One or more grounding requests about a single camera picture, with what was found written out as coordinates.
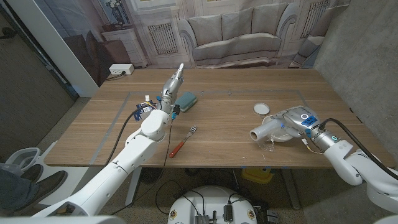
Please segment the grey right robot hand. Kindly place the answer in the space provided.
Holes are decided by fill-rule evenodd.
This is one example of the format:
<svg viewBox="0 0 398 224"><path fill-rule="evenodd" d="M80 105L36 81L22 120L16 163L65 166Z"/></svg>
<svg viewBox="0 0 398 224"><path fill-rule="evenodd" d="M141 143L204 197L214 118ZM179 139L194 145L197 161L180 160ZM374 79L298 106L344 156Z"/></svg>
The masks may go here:
<svg viewBox="0 0 398 224"><path fill-rule="evenodd" d="M312 136L312 131L320 125L319 116L307 106L294 106L271 116L282 123L281 128L294 138Z"/></svg>

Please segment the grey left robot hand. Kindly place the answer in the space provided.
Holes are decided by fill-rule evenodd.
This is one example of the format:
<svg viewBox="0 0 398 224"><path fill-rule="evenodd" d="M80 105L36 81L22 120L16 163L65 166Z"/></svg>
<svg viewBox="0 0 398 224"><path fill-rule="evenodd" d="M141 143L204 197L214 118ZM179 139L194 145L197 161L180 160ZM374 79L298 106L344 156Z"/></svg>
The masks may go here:
<svg viewBox="0 0 398 224"><path fill-rule="evenodd" d="M173 105L177 99L177 93L183 83L183 68L181 63L177 71L168 79L162 89L161 103Z"/></svg>

